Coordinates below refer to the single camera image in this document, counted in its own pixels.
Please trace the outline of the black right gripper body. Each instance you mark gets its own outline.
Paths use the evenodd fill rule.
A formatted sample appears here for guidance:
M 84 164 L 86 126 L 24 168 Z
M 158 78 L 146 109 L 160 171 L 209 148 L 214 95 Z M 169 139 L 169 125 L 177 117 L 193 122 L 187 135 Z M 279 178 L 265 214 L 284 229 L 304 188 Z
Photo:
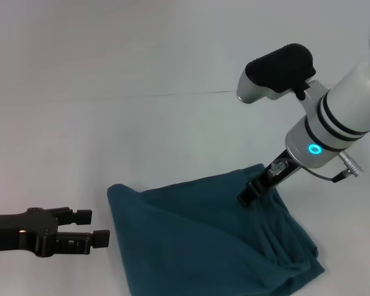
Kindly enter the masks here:
M 249 182 L 249 199 L 255 200 L 263 197 L 299 169 L 300 165 L 285 150 L 259 176 Z

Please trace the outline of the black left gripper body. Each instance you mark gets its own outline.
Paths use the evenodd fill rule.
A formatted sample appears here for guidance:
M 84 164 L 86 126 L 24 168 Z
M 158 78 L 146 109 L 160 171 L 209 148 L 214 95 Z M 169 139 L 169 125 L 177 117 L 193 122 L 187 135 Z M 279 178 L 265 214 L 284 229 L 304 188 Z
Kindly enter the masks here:
M 26 250 L 37 257 L 55 254 L 58 227 L 71 223 L 68 207 L 29 208 L 19 214 L 0 215 L 0 251 Z

